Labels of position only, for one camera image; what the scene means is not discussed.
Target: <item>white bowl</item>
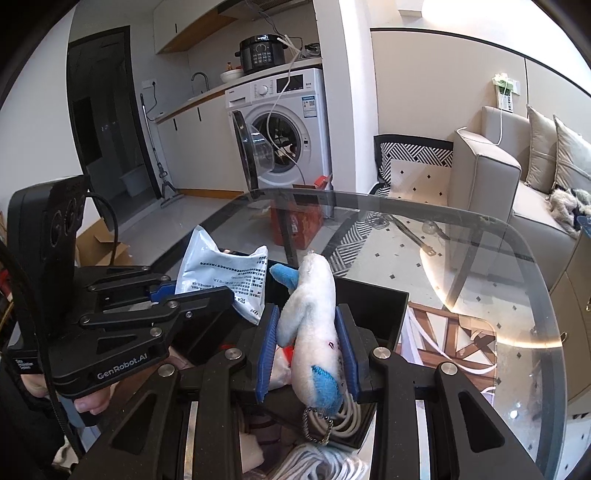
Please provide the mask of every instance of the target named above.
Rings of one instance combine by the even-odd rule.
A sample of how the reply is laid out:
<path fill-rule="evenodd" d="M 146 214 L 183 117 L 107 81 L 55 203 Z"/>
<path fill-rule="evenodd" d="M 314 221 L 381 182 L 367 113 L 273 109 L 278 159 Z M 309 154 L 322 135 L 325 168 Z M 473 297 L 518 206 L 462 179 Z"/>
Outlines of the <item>white bowl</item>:
<path fill-rule="evenodd" d="M 242 69 L 228 70 L 220 75 L 223 83 L 231 82 L 232 80 L 239 79 L 240 77 L 244 77 L 244 70 Z"/>

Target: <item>dark doorway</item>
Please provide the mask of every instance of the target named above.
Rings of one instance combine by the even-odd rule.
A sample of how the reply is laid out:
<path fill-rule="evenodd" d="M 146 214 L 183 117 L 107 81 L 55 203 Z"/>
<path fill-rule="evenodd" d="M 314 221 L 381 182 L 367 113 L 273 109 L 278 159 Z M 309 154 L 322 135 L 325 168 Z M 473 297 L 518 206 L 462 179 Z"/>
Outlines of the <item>dark doorway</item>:
<path fill-rule="evenodd" d="M 82 170 L 122 224 L 161 196 L 139 123 L 129 27 L 69 44 L 67 92 Z M 109 213 L 95 204 L 112 228 Z"/>

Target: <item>washing machine control panel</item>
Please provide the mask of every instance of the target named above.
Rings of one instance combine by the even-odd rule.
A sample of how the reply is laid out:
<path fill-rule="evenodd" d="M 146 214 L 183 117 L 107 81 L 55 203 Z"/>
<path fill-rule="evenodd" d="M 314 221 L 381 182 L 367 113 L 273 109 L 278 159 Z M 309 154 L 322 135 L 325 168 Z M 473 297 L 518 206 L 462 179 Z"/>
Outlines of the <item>washing machine control panel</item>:
<path fill-rule="evenodd" d="M 262 98 L 282 91 L 296 92 L 298 90 L 310 90 L 311 82 L 304 82 L 303 74 L 292 74 L 288 79 L 287 75 L 280 78 L 262 79 L 254 83 L 254 97 Z"/>
<path fill-rule="evenodd" d="M 255 87 L 255 98 L 262 98 L 267 95 L 272 95 L 275 93 L 275 89 L 273 88 L 273 82 L 270 82 L 268 79 L 261 80 L 260 82 L 256 82 L 254 84 Z"/>

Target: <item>glass tabletop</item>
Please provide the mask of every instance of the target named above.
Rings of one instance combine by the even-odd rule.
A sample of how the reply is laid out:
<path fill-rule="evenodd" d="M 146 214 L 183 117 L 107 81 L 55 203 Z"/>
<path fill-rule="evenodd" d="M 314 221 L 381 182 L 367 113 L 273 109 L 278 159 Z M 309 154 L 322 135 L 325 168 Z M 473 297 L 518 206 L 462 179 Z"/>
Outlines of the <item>glass tabletop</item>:
<path fill-rule="evenodd" d="M 448 207 L 309 189 L 250 192 L 201 226 L 220 249 L 266 245 L 270 260 L 293 267 L 312 249 L 335 276 L 408 292 L 397 351 L 419 364 L 456 363 L 544 476 L 555 477 L 566 418 L 560 334 L 512 227 Z M 153 268 L 176 278 L 189 239 Z"/>

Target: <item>human hand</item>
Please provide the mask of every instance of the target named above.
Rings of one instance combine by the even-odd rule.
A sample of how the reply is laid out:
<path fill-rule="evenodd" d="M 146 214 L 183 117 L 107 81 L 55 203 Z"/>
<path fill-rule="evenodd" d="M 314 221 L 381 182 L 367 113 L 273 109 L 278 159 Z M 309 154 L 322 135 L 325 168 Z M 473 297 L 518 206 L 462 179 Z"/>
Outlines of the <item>human hand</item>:
<path fill-rule="evenodd" d="M 173 364 L 179 370 L 190 368 L 193 365 L 183 358 L 178 352 L 176 352 L 172 347 L 168 349 L 170 352 L 170 356 L 162 361 L 160 364 L 156 365 L 149 369 L 148 376 L 152 373 L 156 368 L 158 368 L 161 364 Z M 45 383 L 45 377 L 43 375 L 21 375 L 22 383 L 25 385 L 25 388 L 28 392 L 37 398 L 43 398 L 47 396 L 47 385 Z M 89 411 L 93 415 L 98 415 L 99 413 L 105 411 L 111 402 L 111 397 L 115 392 L 115 388 L 119 385 L 119 382 L 114 383 L 108 387 L 103 388 L 102 390 L 96 391 L 87 395 L 82 398 L 77 398 L 74 400 L 74 406 L 79 413 L 84 413 Z"/>
<path fill-rule="evenodd" d="M 37 398 L 43 398 L 48 394 L 45 377 L 43 375 L 21 375 L 22 383 L 28 392 Z M 74 400 L 74 406 L 79 413 L 89 411 L 93 415 L 106 410 L 109 406 L 111 396 L 117 383 L 103 388 L 97 392 L 91 393 L 82 398 Z"/>

